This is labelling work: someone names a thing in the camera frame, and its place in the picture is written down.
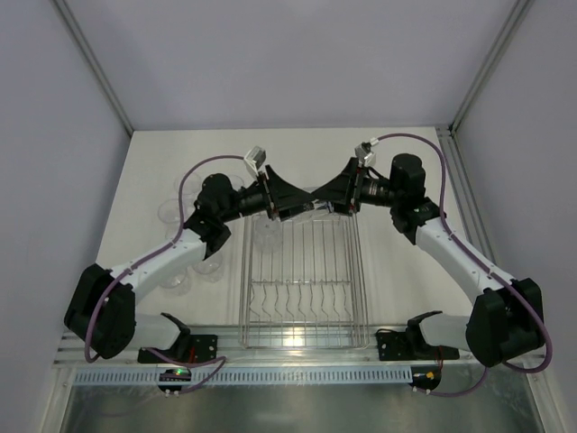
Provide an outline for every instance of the metal rack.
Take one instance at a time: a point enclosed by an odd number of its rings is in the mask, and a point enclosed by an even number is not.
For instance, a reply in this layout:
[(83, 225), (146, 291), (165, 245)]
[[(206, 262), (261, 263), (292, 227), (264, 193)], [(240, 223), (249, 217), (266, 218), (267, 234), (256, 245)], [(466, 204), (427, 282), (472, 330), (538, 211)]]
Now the metal rack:
[(281, 225), (272, 252), (246, 218), (240, 341), (247, 348), (362, 348), (370, 342), (354, 216), (315, 213)]

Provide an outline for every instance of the black mounting bracket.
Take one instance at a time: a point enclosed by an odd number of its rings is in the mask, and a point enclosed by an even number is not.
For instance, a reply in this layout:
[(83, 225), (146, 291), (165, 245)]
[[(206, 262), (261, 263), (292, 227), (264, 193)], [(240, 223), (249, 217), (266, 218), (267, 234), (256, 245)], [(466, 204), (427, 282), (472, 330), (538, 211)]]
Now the black mounting bracket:
[(188, 368), (169, 368), (159, 376), (159, 389), (162, 392), (181, 391), (182, 383), (190, 383), (191, 377)]
[(435, 361), (440, 356), (444, 360), (459, 359), (459, 350), (454, 347), (429, 346), (427, 349), (420, 347), (415, 349), (411, 345), (407, 332), (390, 332), (382, 330), (375, 334), (380, 361)]
[(417, 228), (440, 216), (439, 206), (425, 197), (425, 170), (420, 158), (401, 153), (390, 166), (390, 188), (394, 191), (390, 216), (397, 231), (416, 243)]
[(311, 193), (286, 182), (270, 165), (267, 165), (265, 169), (267, 171), (266, 185), (269, 189), (270, 201), (274, 206), (271, 211), (278, 215), (281, 221), (314, 208), (315, 197)]
[[(543, 320), (539, 286), (530, 278), (512, 281), (512, 286)], [(545, 344), (543, 335), (528, 311), (505, 288), (486, 289), (477, 297), (465, 336), (472, 353), (487, 367), (526, 354)]]
[[(369, 170), (379, 178), (369, 176)], [(351, 158), (341, 173), (313, 192), (317, 200), (328, 201), (334, 212), (350, 215), (361, 210), (361, 204), (390, 207), (392, 195), (389, 180), (376, 170), (360, 165), (358, 158)]]
[(411, 366), (411, 375), (413, 376), (413, 382), (409, 385), (411, 387), (416, 386), (421, 390), (434, 390), (441, 379), (443, 379), (443, 372), (439, 369), (437, 365), (414, 365)]
[[(64, 325), (83, 341), (86, 340), (88, 322), (96, 303), (113, 280), (110, 270), (97, 264), (88, 266), (80, 275), (64, 316)], [(120, 354), (133, 339), (135, 310), (133, 286), (116, 283), (98, 316), (90, 347), (104, 359)]]
[[(187, 364), (204, 363), (216, 358), (218, 336), (192, 335), (190, 334), (190, 328), (177, 318), (172, 317), (168, 313), (162, 313), (162, 316), (168, 318), (179, 327), (180, 335), (170, 349), (159, 350), (161, 354), (169, 359)], [(163, 362), (146, 349), (141, 349), (138, 352), (139, 364), (158, 364)]]

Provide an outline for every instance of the clear glass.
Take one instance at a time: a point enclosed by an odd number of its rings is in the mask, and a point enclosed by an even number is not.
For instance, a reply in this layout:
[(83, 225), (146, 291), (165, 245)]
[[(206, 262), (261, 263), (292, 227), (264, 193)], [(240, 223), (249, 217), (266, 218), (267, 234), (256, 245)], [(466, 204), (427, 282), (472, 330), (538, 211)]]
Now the clear glass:
[[(177, 178), (174, 179), (174, 190), (177, 193), (179, 192), (180, 182), (182, 181), (182, 178), (184, 178), (185, 174), (186, 172), (182, 173), (180, 176), (177, 176)], [(182, 195), (184, 197), (192, 195), (195, 196), (200, 192), (201, 189), (202, 189), (202, 178), (198, 176), (196, 173), (191, 173), (190, 176), (187, 177), (187, 181), (184, 182), (184, 187), (182, 188)]]
[[(192, 212), (186, 202), (184, 203), (184, 206), (185, 206), (184, 219), (186, 221), (188, 217), (190, 217)], [(166, 226), (168, 227), (178, 226), (180, 223), (179, 201), (176, 198), (170, 198), (166, 200), (159, 206), (157, 215), (159, 217), (159, 220), (162, 221)]]
[(191, 268), (197, 273), (202, 280), (217, 282), (224, 276), (224, 257), (219, 251), (205, 259), (204, 261), (193, 264)]
[[(178, 228), (176, 226), (169, 226), (164, 234), (167, 241), (174, 239)], [(160, 284), (163, 293), (169, 297), (182, 296), (190, 292), (190, 279), (188, 276), (188, 268), (183, 268), (170, 278)]]
[(228, 179), (231, 181), (231, 185), (235, 191), (238, 191), (240, 188), (244, 186), (244, 180), (240, 176), (236, 176), (235, 174), (228, 175)]
[(271, 220), (266, 215), (254, 221), (254, 246), (263, 253), (272, 253), (282, 246), (282, 227), (279, 220)]

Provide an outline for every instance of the white table surface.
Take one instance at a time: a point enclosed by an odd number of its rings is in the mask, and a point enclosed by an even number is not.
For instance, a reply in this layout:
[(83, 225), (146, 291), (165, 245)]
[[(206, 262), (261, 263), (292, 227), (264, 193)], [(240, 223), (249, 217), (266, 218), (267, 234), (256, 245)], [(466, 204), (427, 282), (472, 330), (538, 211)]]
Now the white table surface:
[[(357, 144), (393, 132), (420, 134), (438, 143), (433, 127), (137, 132), (97, 262), (104, 267), (124, 263), (162, 243), (166, 229), (157, 217), (159, 205), (176, 197), (173, 185), (178, 175), (209, 156), (244, 155), (258, 145), (267, 151), (267, 163), (283, 179), (299, 187), (319, 186), (343, 169), (354, 156)], [(402, 152), (414, 153), (423, 160), (427, 194), (438, 202), (439, 161), (421, 142), (396, 138), (380, 144), (376, 169), (388, 177), (393, 156)], [(215, 172), (236, 174), (247, 185), (250, 183), (241, 161), (216, 161), (199, 169), (202, 177)], [(450, 181), (447, 188), (445, 210), (457, 232), (463, 233)], [(433, 309), (470, 314), (472, 305), (464, 293), (433, 259), (397, 232), (388, 209), (365, 205), (358, 221), (372, 324), (404, 324)], [(190, 325), (238, 323), (243, 221), (233, 222), (230, 227), (233, 236), (223, 248), (225, 273), (221, 281), (209, 283), (193, 276), (192, 290), (177, 298), (156, 289), (139, 304), (138, 311), (166, 311)]]

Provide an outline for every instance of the metal frame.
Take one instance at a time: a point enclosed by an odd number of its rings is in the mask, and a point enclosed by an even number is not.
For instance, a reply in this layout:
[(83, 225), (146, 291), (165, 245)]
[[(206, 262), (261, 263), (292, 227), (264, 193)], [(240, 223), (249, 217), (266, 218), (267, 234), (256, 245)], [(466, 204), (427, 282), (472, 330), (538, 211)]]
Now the metal frame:
[[(536, 364), (526, 363), (527, 367)], [(539, 374), (533, 374), (529, 380), (529, 387), (535, 399), (535, 405), (545, 431), (547, 432), (572, 432), (571, 412), (567, 407), (563, 395), (560, 392), (557, 378), (553, 371), (545, 370)]]
[(489, 260), (495, 262), (495, 253), (490, 245), (487, 230), (481, 219), (477, 200), (472, 192), (471, 183), (464, 167), (461, 152), (459, 151), (459, 144), (448, 126), (436, 127), (436, 134), (447, 161), (449, 178), (453, 185), (453, 191), (463, 221), (465, 234), (475, 248), (481, 251)]
[(499, 64), (499, 61), (502, 59), (503, 54), (505, 54), (505, 51), (513, 40), (515, 33), (517, 32), (517, 29), (521, 23), (523, 23), (523, 20), (525, 19), (525, 16), (527, 15), (527, 12), (533, 3), (534, 0), (517, 0), (513, 5), (513, 8), (509, 12), (507, 19), (499, 30), (495, 41), (491, 45), (489, 52), (483, 59), (481, 67), (475, 75), (475, 78), (473, 79), (464, 100), (457, 110), (457, 114), (455, 115), (454, 120), (450, 126), (452, 133), (457, 132), (463, 124), (464, 119), (469, 114), (471, 107), (489, 81), (490, 76)]
[(50, 378), (52, 380), (52, 393), (41, 422), (41, 433), (60, 431), (68, 407), (72, 384), (76, 378), (76, 369), (52, 369)]
[[(369, 326), (371, 336), (379, 328), (402, 331), (405, 327), (396, 325)], [(227, 357), (227, 365), (251, 366), (251, 367), (274, 367), (281, 365), (319, 366), (319, 365), (430, 365), (430, 361), (403, 361), (382, 362), (379, 360), (376, 339), (371, 339), (371, 344), (363, 349), (308, 349), (302, 350), (277, 350), (277, 349), (245, 349), (238, 340), (238, 326), (203, 326), (190, 327), (193, 334), (218, 335), (218, 354)], [(100, 359), (97, 363), (86, 364), (84, 361), (84, 342), (67, 332), (60, 340), (60, 347), (56, 353), (54, 362), (55, 369), (69, 369), (77, 365), (83, 368), (122, 367), (128, 368), (134, 365), (145, 368), (156, 368), (156, 364), (142, 365), (136, 363), (138, 352), (124, 351), (113, 359)], [(540, 359), (541, 355), (530, 355), (530, 358)], [(477, 361), (468, 352), (462, 353), (461, 359), (445, 361), (446, 364), (470, 364)]]
[(62, 20), (64, 26), (69, 31), (72, 41), (76, 44), (78, 51), (80, 52), (80, 55), (86, 62), (90, 71), (92, 72), (92, 75), (96, 80), (96, 83), (102, 90), (106, 100), (110, 104), (110, 107), (113, 109), (120, 123), (123, 124), (126, 133), (130, 137), (132, 137), (134, 133), (134, 128), (130, 122), (130, 119), (128, 118), (128, 115), (124, 111), (123, 106), (120, 103), (120, 100), (116, 96), (114, 89), (112, 88), (110, 82), (108, 81), (108, 78), (106, 77), (106, 74), (102, 70), (100, 63), (96, 58), (96, 55), (90, 48), (90, 44), (88, 43), (86, 36), (82, 32), (82, 29), (80, 29), (80, 25), (78, 24), (78, 21), (76, 20), (74, 14), (72, 13), (72, 10), (70, 9), (68, 2), (66, 0), (50, 0), (50, 1), (52, 2), (54, 9), (56, 10), (56, 13), (60, 16), (60, 19)]

